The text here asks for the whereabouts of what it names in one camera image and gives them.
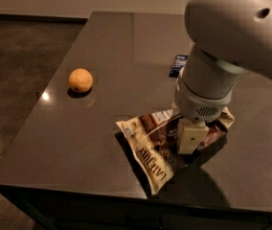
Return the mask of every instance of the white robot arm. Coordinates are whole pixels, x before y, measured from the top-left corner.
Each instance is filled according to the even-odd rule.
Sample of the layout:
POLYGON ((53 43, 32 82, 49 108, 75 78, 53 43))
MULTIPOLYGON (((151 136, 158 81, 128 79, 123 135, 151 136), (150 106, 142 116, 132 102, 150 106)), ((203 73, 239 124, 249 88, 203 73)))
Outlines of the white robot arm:
POLYGON ((174 98, 184 118, 216 119, 247 70, 272 80, 272 0, 190 0, 185 22, 194 45, 174 98))

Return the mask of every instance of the snack bag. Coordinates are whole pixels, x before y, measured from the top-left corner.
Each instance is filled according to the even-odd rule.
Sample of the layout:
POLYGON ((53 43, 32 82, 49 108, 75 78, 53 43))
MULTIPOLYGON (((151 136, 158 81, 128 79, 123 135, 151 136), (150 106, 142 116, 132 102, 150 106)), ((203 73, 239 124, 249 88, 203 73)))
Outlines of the snack bag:
POLYGON ((225 108, 219 120, 208 124, 209 132, 194 153, 186 156, 177 153, 177 127, 181 118, 176 110, 170 109, 116 123, 146 174, 152 195, 157 195, 165 183, 188 166, 200 152, 225 136, 234 121, 225 108))

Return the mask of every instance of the dark brown floor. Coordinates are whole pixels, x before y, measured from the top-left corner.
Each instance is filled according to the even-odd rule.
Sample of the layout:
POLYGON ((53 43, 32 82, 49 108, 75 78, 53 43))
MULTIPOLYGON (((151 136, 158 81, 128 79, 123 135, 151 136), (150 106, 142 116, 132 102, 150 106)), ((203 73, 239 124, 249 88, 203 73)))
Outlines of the dark brown floor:
MULTIPOLYGON (((0 161, 83 24, 0 20, 0 161)), ((0 195, 0 230, 42 229, 0 195)))

